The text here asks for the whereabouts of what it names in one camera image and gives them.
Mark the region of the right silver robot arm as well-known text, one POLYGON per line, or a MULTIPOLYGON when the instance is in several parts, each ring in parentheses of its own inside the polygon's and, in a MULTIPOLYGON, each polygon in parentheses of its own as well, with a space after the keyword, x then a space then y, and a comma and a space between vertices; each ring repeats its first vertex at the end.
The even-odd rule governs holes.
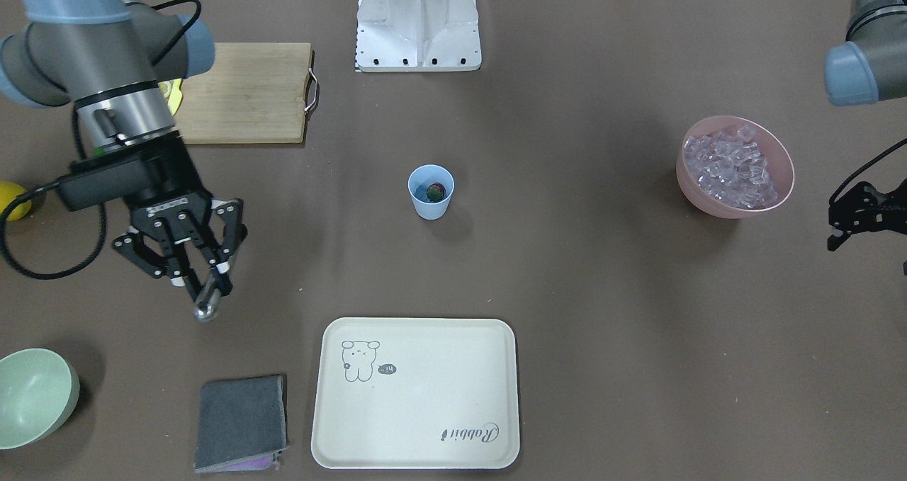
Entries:
POLYGON ((185 288, 201 322, 231 293, 230 264, 247 228, 240 199, 217 200, 181 138, 162 81, 213 68, 200 10, 168 16, 141 0, 21 0, 28 25, 2 41, 2 93, 34 108, 72 106, 93 155, 17 195, 2 210, 54 191, 69 210, 122 199, 130 229, 113 248, 153 278, 185 288))

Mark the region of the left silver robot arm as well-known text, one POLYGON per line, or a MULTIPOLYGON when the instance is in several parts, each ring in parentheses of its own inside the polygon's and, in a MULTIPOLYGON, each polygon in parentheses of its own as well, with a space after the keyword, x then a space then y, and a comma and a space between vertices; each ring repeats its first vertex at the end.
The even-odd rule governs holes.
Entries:
MULTIPOLYGON (((845 42, 825 58, 826 96, 833 106, 870 106, 906 96, 906 0, 852 0, 845 42)), ((887 158, 905 141, 895 142, 862 165, 833 191, 828 200, 832 228, 828 251, 853 235, 906 232, 906 188, 888 193, 857 177, 887 158)))

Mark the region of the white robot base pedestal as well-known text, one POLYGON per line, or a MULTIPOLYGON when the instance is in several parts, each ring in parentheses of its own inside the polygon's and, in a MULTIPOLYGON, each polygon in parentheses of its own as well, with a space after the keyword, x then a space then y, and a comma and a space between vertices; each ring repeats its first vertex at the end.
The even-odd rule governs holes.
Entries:
POLYGON ((470 72, 483 53, 477 0, 357 0, 359 72, 470 72))

